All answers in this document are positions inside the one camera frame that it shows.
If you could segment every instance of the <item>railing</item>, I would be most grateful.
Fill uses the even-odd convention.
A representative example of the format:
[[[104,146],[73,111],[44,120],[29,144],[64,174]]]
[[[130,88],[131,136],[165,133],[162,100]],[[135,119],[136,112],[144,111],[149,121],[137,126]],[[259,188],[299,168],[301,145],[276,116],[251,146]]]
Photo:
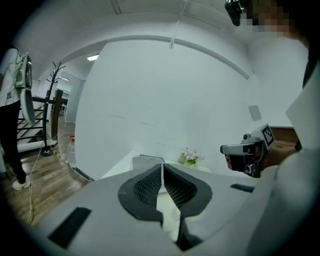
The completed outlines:
[[[59,108],[61,105],[61,99],[62,99],[62,94],[63,91],[62,90],[56,90],[55,91],[55,97],[54,100],[49,99],[49,96],[51,94],[51,91],[47,91],[47,95],[45,98],[39,98],[39,97],[32,97],[32,101],[33,102],[40,102],[43,103],[43,109],[37,108],[35,109],[35,120],[37,120],[35,122],[35,124],[31,127],[21,127],[17,129],[17,133],[19,133],[20,131],[25,130],[25,132],[22,134],[21,137],[17,138],[17,140],[25,140],[25,139],[34,139],[34,138],[39,138],[42,137],[43,138],[43,142],[44,142],[44,147],[42,148],[41,154],[43,156],[50,156],[52,155],[53,151],[50,148],[50,146],[48,146],[48,142],[47,142],[47,115],[48,115],[48,108],[49,108],[49,104],[53,105],[53,110],[52,110],[52,115],[51,115],[51,138],[54,140],[56,139],[58,141],[58,117],[59,117]],[[23,122],[23,120],[25,120],[24,118],[18,118],[18,120],[20,121],[18,124],[21,124]],[[25,136],[28,131],[32,130],[32,129],[42,129],[42,133],[43,134],[36,134],[33,136]]]

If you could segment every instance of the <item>ceiling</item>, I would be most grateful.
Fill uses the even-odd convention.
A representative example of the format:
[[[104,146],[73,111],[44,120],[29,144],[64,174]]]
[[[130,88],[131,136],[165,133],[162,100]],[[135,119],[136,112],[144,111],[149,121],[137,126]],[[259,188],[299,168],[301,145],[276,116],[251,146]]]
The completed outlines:
[[[227,11],[225,0],[189,0],[184,15],[189,16],[229,33],[247,46],[254,39],[250,26],[235,27]],[[32,76],[38,79],[42,64],[61,47],[74,31],[89,25],[95,19],[116,15],[114,5],[118,3],[121,13],[165,12],[179,13],[182,0],[47,0],[21,27],[13,44],[32,57]],[[92,62],[82,56],[68,63],[65,72],[85,80]]]

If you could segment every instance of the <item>person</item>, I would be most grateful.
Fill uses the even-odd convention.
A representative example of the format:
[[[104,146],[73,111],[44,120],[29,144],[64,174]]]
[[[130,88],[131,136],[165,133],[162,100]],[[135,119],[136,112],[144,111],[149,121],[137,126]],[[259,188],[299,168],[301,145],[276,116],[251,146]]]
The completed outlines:
[[[20,94],[15,88],[15,70],[22,60],[18,49],[10,46],[0,63],[0,142],[17,180],[12,184],[15,190],[28,188],[29,177],[22,168],[18,153],[17,128],[20,112]]]
[[[302,88],[307,84],[317,62],[320,60],[318,33],[315,32],[313,27],[317,23],[316,12],[319,9],[317,2],[311,7],[308,4],[290,0],[250,0],[246,12],[247,19],[251,19],[254,26],[264,25],[271,32],[293,40],[299,40],[308,49],[308,62]],[[288,156],[301,149],[302,146],[299,141],[295,147],[289,149],[270,148],[265,161],[262,163],[262,170],[270,166],[280,165]],[[261,151],[257,150],[256,156],[259,157],[260,155]],[[228,168],[232,170],[229,155],[226,156],[226,162]]]

